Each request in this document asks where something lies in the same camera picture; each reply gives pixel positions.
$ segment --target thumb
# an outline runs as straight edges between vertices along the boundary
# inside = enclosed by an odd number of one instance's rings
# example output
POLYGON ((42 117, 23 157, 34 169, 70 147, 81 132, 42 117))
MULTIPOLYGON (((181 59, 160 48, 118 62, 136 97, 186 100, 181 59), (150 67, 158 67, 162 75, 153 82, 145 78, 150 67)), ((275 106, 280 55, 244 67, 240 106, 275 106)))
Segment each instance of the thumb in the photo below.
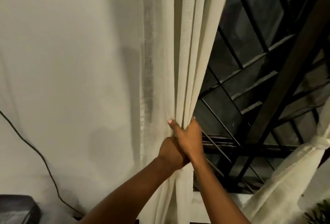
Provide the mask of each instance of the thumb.
POLYGON ((179 124, 175 120, 168 119, 167 123, 170 126, 170 128, 173 129, 176 136, 180 135, 180 133, 183 131, 183 129, 179 126, 179 124))

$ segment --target wall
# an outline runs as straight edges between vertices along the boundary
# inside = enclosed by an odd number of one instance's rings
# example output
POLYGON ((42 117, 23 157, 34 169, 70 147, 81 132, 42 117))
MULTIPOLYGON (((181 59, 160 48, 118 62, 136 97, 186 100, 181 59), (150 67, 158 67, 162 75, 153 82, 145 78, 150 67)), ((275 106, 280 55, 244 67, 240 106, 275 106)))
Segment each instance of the wall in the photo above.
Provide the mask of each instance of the wall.
MULTIPOLYGON (((89 210, 139 166, 138 0, 0 0, 0 109, 89 210)), ((0 117, 1 193, 57 201, 0 117)))

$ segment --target curtain fold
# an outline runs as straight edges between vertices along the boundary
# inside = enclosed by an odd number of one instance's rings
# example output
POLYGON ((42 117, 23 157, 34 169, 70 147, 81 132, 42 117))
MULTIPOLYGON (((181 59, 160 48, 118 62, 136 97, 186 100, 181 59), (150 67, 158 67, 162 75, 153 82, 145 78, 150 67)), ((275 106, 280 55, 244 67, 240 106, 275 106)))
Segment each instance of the curtain fold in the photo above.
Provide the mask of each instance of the curtain fold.
POLYGON ((320 114, 316 133, 273 172, 265 185, 243 206, 252 223, 287 223, 313 177, 325 149, 330 147, 330 98, 320 114))
MULTIPOLYGON (((191 120, 226 0, 139 0, 141 164, 158 155, 167 125, 191 120)), ((174 173, 148 201, 140 222, 190 223, 193 168, 174 173), (173 204, 174 211, 168 212, 173 204)))

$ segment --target left hand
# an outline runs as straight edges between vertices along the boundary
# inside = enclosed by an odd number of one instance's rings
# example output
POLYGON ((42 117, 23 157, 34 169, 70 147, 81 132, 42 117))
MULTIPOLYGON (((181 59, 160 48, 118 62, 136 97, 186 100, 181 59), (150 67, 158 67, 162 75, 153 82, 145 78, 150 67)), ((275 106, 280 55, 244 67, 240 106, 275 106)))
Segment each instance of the left hand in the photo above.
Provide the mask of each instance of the left hand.
POLYGON ((178 139, 174 136, 167 137, 163 141, 159 150, 158 158, 167 163, 171 172, 183 168, 190 162, 187 155, 180 148, 178 139))

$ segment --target black cable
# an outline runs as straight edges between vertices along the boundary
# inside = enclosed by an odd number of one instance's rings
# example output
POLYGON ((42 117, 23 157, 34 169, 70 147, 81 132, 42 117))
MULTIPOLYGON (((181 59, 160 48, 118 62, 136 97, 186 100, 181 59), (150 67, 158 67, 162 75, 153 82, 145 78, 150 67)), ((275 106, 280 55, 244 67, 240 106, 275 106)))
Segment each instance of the black cable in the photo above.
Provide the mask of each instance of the black cable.
POLYGON ((57 196, 58 198, 65 204, 67 205, 69 208, 71 208, 72 210, 76 211, 78 214, 80 214, 81 216, 83 216, 83 214, 81 212, 79 212, 78 210, 76 210, 74 207, 70 206, 68 203, 66 203, 62 197, 60 196, 60 192, 58 190, 58 187, 57 187, 57 184, 55 182, 55 179, 51 173, 51 171, 49 170, 49 167, 48 167, 48 164, 47 164, 47 161, 46 159, 44 158, 44 156, 39 152, 39 150, 37 150, 33 145, 31 145, 27 140, 25 140, 22 135, 18 132, 18 130, 15 128, 14 124, 8 119, 8 117, 6 117, 6 115, 0 110, 0 114, 3 116, 3 118, 6 119, 6 121, 9 123, 9 125, 12 127, 12 129, 14 129, 15 133, 19 136, 19 138, 21 138, 21 140, 23 142, 25 142, 27 145, 29 145, 30 148, 32 148, 40 157, 41 159, 43 160, 43 163, 45 164, 46 168, 47 168, 47 171, 48 171, 48 174, 49 176, 51 177, 53 183, 54 183, 54 186, 56 188, 56 192, 57 192, 57 196))

